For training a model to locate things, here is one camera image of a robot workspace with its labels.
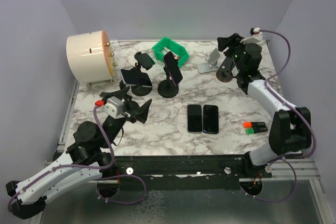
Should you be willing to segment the black phone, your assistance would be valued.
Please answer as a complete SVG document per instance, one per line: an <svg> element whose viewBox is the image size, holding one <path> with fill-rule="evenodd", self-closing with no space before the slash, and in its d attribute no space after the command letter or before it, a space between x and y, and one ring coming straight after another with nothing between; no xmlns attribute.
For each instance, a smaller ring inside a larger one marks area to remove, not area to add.
<svg viewBox="0 0 336 224"><path fill-rule="evenodd" d="M203 132L208 134L219 133L218 106L208 104L203 106Z"/></svg>

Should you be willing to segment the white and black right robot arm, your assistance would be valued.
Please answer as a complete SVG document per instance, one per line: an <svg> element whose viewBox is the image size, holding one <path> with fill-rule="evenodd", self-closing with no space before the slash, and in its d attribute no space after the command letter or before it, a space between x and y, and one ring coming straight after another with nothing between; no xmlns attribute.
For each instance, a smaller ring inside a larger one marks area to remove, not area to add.
<svg viewBox="0 0 336 224"><path fill-rule="evenodd" d="M231 59L237 68L238 86L272 117L268 141L245 154L241 171L246 177L254 177L260 166L284 154L306 150L312 145L309 109L299 108L280 96L259 71L262 47L258 43L261 38L261 32L253 32L246 38L237 33L217 38L218 51Z"/></svg>

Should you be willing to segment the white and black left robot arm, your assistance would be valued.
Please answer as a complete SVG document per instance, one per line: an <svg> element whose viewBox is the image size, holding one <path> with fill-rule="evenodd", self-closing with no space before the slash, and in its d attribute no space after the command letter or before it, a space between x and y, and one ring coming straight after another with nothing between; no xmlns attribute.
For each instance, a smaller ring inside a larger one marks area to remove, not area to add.
<svg viewBox="0 0 336 224"><path fill-rule="evenodd" d="M116 164L114 139L126 122L145 123L152 100L132 108L126 104L129 88L102 92L93 108L94 122L81 123L74 133L75 142L55 161L24 181L10 181L7 209L20 219L29 219L42 211L58 195L93 180L124 177L144 180L134 174L122 174Z"/></svg>

